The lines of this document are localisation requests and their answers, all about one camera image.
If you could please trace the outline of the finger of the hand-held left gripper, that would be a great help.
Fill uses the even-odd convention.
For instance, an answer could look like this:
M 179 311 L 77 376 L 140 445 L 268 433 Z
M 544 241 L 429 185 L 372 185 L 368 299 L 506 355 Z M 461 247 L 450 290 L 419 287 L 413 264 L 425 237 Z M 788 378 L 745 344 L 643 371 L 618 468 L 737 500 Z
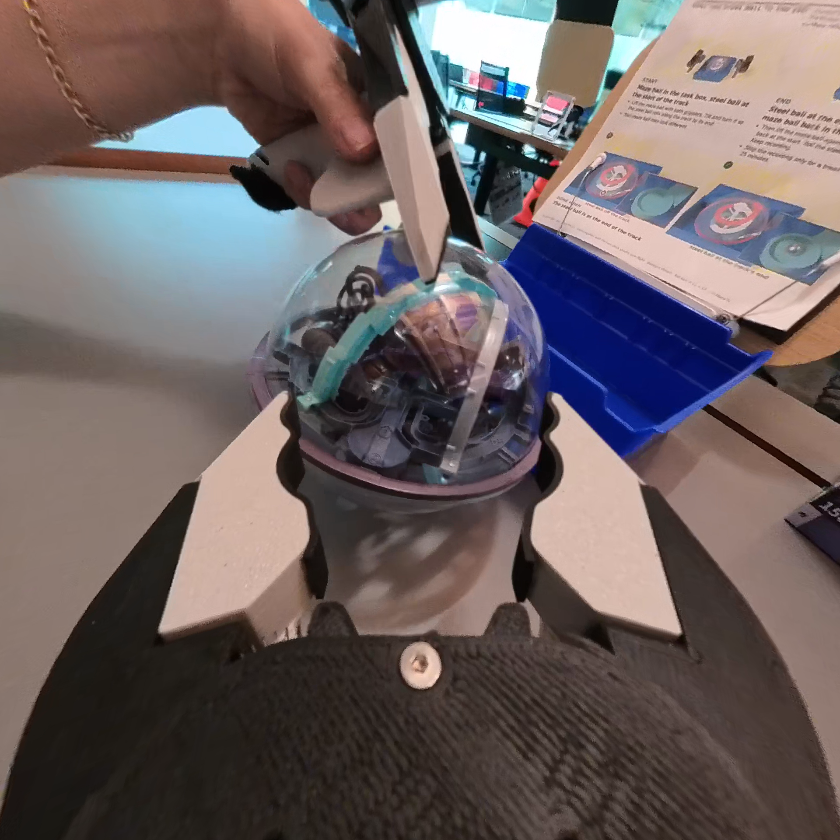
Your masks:
M 374 131 L 419 277 L 433 281 L 445 251 L 449 211 L 428 126 L 403 95 L 377 111 Z
M 449 212 L 451 235 L 482 251 L 484 241 L 478 218 L 449 130 L 447 91 L 419 19 L 419 9 L 423 5 L 424 2 L 394 1 L 392 9 L 396 27 L 407 48 L 408 59 L 421 91 L 421 113 L 428 121 L 438 180 Z

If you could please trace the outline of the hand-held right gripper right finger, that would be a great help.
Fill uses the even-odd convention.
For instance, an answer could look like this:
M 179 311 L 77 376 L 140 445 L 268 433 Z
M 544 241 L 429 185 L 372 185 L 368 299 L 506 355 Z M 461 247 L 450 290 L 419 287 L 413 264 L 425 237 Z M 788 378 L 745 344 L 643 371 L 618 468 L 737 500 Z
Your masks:
M 633 469 L 557 393 L 546 395 L 512 567 L 543 637 L 679 644 L 684 628 Z

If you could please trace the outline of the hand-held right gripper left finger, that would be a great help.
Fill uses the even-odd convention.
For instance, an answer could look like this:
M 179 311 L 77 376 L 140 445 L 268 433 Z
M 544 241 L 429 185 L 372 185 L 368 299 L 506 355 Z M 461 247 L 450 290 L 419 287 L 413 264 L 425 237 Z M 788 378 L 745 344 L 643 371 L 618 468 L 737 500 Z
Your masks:
M 258 644 L 300 637 L 328 571 L 305 476 L 295 399 L 279 394 L 198 480 L 159 635 L 237 625 Z

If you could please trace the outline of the clear plastic maze ball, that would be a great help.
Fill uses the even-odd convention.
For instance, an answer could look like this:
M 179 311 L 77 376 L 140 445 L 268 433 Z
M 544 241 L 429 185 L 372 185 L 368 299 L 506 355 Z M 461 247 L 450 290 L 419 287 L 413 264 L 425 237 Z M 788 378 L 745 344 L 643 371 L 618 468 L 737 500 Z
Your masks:
M 289 395 L 301 456 L 324 475 L 435 507 L 499 495 L 538 464 L 548 372 L 537 313 L 504 265 L 449 238 L 425 281 L 393 229 L 302 275 L 248 383 L 260 410 Z

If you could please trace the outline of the dark blue maze ball box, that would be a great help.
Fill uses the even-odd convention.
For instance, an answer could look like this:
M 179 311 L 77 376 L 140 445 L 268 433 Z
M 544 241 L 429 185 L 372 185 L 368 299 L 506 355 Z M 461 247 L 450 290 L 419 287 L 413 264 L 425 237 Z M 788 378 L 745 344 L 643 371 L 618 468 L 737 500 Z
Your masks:
M 829 560 L 839 565 L 839 483 L 822 490 L 784 520 Z

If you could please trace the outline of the person's left hand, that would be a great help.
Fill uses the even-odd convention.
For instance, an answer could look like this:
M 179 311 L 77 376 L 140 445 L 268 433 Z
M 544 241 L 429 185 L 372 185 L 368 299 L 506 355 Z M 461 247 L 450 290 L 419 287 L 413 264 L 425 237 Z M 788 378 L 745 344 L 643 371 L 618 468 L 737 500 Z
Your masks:
M 222 106 L 259 144 L 317 123 L 345 161 L 378 155 L 361 58 L 302 2 L 139 2 L 132 19 L 133 127 Z

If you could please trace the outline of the red-orange cone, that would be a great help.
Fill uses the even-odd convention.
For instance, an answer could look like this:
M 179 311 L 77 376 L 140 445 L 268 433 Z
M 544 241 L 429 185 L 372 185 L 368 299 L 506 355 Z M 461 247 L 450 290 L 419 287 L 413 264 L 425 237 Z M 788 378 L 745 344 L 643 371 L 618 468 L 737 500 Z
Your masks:
M 535 178 L 533 184 L 522 200 L 521 210 L 515 214 L 512 221 L 524 228 L 530 227 L 537 202 L 542 194 L 548 180 L 542 177 Z

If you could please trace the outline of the wooden desk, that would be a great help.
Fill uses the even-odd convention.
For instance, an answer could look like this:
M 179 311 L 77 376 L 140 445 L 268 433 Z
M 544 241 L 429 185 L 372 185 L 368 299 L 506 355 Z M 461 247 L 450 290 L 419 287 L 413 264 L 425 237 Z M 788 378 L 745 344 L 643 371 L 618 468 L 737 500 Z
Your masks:
M 448 116 L 451 122 L 466 122 L 507 140 L 530 146 L 535 150 L 551 155 L 557 160 L 564 158 L 574 147 L 573 140 L 562 137 L 553 140 L 533 133 L 531 131 L 531 121 L 520 117 L 495 112 L 484 114 L 480 111 L 459 108 L 450 109 Z

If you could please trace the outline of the clear acrylic stand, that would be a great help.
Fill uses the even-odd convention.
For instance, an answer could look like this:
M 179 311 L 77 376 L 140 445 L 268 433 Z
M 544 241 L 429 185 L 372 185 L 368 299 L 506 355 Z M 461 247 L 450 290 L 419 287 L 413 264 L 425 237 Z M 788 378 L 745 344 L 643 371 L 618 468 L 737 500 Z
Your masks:
M 559 138 L 574 104 L 575 97 L 571 94 L 554 90 L 545 92 L 532 121 L 532 135 L 546 140 Z

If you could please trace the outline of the tan divider panel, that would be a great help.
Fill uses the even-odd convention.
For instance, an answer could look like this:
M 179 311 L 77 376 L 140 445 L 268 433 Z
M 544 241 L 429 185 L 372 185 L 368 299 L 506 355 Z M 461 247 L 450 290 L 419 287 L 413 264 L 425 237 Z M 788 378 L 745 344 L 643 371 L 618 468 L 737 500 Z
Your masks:
M 583 109 L 595 105 L 613 49 L 611 26 L 556 19 L 542 48 L 537 99 L 551 93 L 572 98 Z

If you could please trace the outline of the blue plastic bin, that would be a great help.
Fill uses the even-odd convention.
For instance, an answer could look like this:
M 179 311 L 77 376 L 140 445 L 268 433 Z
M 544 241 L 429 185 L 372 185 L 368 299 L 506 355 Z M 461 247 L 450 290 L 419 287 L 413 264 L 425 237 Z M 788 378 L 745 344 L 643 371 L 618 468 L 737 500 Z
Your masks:
M 634 455 L 767 364 L 726 325 L 532 224 L 504 266 L 549 350 L 549 385 L 620 457 Z

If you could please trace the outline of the printed instruction sheet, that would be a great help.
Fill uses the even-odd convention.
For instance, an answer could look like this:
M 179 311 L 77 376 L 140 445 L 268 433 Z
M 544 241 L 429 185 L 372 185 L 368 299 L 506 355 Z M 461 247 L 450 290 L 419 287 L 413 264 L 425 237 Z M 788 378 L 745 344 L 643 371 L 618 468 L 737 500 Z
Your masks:
M 838 83 L 838 2 L 684 2 L 533 220 L 786 340 L 838 295 Z

